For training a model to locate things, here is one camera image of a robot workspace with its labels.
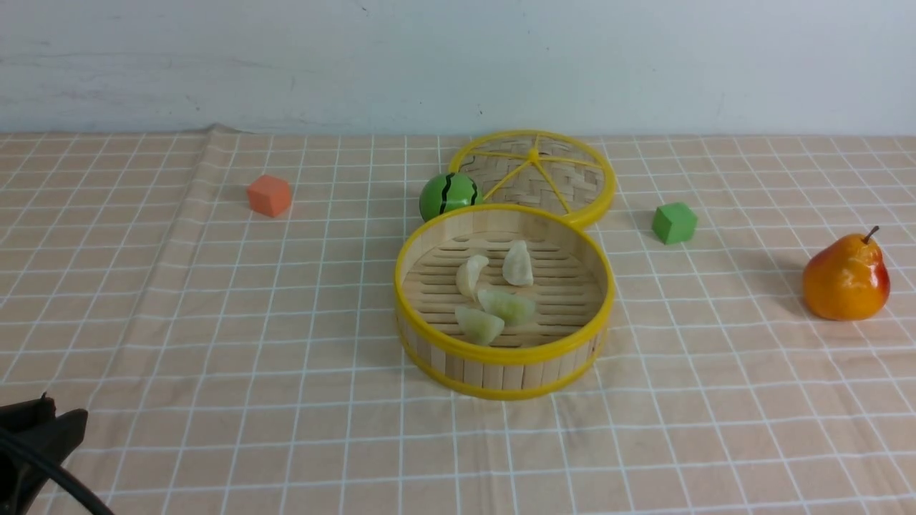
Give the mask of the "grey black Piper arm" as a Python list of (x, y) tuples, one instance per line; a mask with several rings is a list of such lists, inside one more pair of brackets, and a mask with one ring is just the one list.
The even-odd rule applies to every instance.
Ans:
[(26, 514), (48, 481), (76, 489), (79, 482), (63, 464), (81, 446), (88, 417), (85, 408), (58, 414), (45, 393), (1, 408), (3, 514)]

